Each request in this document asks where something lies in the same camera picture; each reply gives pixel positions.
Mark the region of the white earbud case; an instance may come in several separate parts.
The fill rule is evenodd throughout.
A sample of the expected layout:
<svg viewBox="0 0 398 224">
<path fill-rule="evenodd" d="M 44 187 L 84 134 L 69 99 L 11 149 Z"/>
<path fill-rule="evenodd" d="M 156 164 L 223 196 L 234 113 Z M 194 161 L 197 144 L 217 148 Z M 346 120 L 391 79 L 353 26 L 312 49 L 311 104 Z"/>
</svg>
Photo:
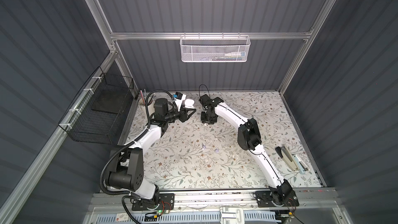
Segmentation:
<svg viewBox="0 0 398 224">
<path fill-rule="evenodd" d="M 195 109 L 194 100 L 193 99 L 185 99 L 183 104 L 184 104 L 184 107 L 187 108 L 187 109 Z"/>
</svg>

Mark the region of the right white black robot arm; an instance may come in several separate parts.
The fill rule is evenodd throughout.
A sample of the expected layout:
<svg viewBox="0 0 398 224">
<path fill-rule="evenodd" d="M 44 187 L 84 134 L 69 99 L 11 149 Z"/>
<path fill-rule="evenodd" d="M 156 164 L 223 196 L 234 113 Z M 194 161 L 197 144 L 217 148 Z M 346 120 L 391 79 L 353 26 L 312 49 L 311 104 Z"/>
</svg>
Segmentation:
<svg viewBox="0 0 398 224">
<path fill-rule="evenodd" d="M 201 113 L 203 123 L 214 124 L 221 117 L 237 130 L 238 145 L 241 149 L 250 152 L 253 160 L 263 172 L 271 191 L 272 203 L 275 206 L 293 203 L 296 197 L 295 191 L 266 153 L 257 121 L 242 116 L 219 97 L 211 99 L 208 94 L 204 94 L 200 96 L 199 102 L 203 109 Z"/>
</svg>

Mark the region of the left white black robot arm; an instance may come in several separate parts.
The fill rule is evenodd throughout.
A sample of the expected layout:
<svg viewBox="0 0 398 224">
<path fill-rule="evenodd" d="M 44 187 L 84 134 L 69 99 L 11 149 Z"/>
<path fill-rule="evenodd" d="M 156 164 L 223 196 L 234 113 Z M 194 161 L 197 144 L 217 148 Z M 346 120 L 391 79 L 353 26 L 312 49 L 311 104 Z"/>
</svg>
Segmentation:
<svg viewBox="0 0 398 224">
<path fill-rule="evenodd" d="M 157 205 L 160 200 L 159 188 L 144 177 L 144 154 L 167 131 L 169 123 L 176 120 L 185 122 L 197 111 L 194 100 L 183 94 L 179 99 L 173 95 L 173 101 L 165 98 L 156 99 L 154 112 L 148 107 L 147 127 L 134 140 L 111 153 L 104 166 L 99 185 L 108 195 L 129 195 L 139 200 Z"/>
</svg>

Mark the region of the white pen holder cup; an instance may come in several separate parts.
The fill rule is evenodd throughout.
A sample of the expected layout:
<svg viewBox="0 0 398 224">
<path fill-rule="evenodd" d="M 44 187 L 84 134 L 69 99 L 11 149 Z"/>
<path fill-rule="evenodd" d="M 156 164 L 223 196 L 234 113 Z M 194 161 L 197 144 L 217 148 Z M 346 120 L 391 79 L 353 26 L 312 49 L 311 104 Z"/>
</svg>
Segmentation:
<svg viewBox="0 0 398 224">
<path fill-rule="evenodd" d="M 146 109 L 148 109 L 149 115 L 154 114 L 154 95 L 150 96 L 149 103 L 147 103 L 146 96 L 147 96 L 146 91 L 141 90 L 138 106 L 145 116 L 146 116 Z"/>
</svg>

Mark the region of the tube in white basket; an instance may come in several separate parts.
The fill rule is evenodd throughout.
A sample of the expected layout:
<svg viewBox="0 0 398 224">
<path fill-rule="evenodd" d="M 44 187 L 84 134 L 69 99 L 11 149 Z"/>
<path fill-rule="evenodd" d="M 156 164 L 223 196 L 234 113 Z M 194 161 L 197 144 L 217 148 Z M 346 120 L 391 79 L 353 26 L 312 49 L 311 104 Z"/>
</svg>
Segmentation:
<svg viewBox="0 0 398 224">
<path fill-rule="evenodd" d="M 215 56 L 215 59 L 230 59 L 230 60 L 242 60 L 247 57 L 246 52 L 230 52 L 227 54 L 220 54 Z"/>
</svg>

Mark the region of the beige black stapler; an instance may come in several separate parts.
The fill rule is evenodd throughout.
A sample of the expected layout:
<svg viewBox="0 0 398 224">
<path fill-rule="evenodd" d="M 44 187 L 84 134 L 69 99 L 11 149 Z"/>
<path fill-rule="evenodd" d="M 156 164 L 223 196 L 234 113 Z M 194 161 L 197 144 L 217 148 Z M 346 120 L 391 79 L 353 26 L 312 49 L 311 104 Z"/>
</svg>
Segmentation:
<svg viewBox="0 0 398 224">
<path fill-rule="evenodd" d="M 298 155 L 292 154 L 287 146 L 277 146 L 275 151 L 292 171 L 299 172 L 300 174 L 310 171 L 307 164 Z"/>
</svg>

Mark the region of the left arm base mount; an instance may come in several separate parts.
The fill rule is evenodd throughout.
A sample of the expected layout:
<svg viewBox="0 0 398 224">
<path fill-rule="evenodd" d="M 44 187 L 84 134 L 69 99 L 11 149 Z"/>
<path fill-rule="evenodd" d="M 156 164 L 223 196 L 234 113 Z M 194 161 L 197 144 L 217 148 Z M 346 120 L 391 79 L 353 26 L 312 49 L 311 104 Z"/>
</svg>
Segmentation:
<svg viewBox="0 0 398 224">
<path fill-rule="evenodd" d="M 155 194 L 152 199 L 133 199 L 133 211 L 170 211 L 174 209 L 175 194 Z"/>
</svg>

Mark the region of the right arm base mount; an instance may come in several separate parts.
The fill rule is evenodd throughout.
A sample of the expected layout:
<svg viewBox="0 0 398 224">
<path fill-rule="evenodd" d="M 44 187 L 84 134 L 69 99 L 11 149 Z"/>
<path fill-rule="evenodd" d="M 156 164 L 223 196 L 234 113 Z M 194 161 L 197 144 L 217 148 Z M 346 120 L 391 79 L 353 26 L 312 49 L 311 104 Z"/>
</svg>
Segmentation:
<svg viewBox="0 0 398 224">
<path fill-rule="evenodd" d="M 279 195 L 269 190 L 255 191 L 252 196 L 257 201 L 258 207 L 298 207 L 299 200 L 294 191 L 289 194 Z"/>
</svg>

